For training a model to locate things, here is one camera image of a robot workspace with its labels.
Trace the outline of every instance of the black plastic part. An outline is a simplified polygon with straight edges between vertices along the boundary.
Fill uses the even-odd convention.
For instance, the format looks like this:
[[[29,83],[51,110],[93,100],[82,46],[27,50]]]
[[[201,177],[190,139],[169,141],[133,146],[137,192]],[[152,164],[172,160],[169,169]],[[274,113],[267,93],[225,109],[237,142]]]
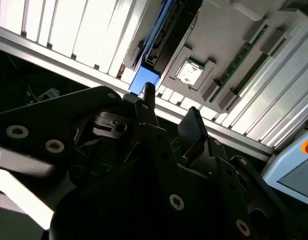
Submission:
[[[149,104],[152,108],[155,108],[155,85],[150,82],[145,85],[145,94],[144,100]]]
[[[75,153],[88,121],[98,112],[121,104],[121,97],[115,91],[99,86],[2,112],[0,145],[53,165],[63,165]],[[11,125],[26,127],[28,136],[22,139],[9,137],[6,129]],[[64,151],[57,154],[49,152],[45,144],[51,139],[61,141]]]
[[[241,185],[245,186],[244,196],[249,212],[259,209],[263,213],[258,212],[253,219],[258,234],[269,236],[269,239],[308,239],[288,208],[245,158],[235,156],[230,163],[241,176]]]
[[[208,137],[199,111],[192,107],[177,127],[182,154],[192,159],[202,149]]]
[[[177,17],[175,17],[174,22],[166,30],[170,33],[164,35],[164,38],[161,40],[159,51],[155,55],[155,62],[152,64],[148,63],[155,72],[161,74],[165,70],[178,45],[182,42],[186,31],[195,19],[202,2],[202,0],[183,0],[175,3],[180,5],[180,7],[177,12],[172,13]]]
[[[186,180],[183,187],[189,198],[185,208],[191,203],[186,216],[161,208],[156,173],[150,161],[141,157],[65,197],[53,216],[50,239],[156,239],[162,235],[195,239],[206,233],[209,239],[226,237],[226,231],[221,231],[217,197],[210,197],[214,194],[212,182],[194,171],[178,169]]]

